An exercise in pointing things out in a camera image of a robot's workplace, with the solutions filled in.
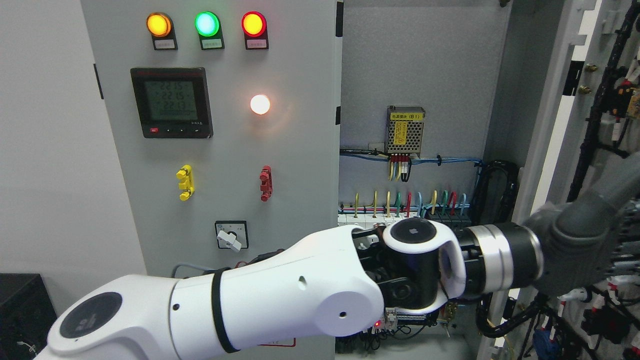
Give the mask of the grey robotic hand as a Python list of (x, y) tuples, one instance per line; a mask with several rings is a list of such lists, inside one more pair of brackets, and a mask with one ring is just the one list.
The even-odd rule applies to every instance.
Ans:
[(607, 276), (619, 213), (639, 194), (640, 155), (611, 164), (570, 203), (546, 203), (524, 226), (541, 244), (543, 269), (533, 286), (550, 297), (587, 287)]

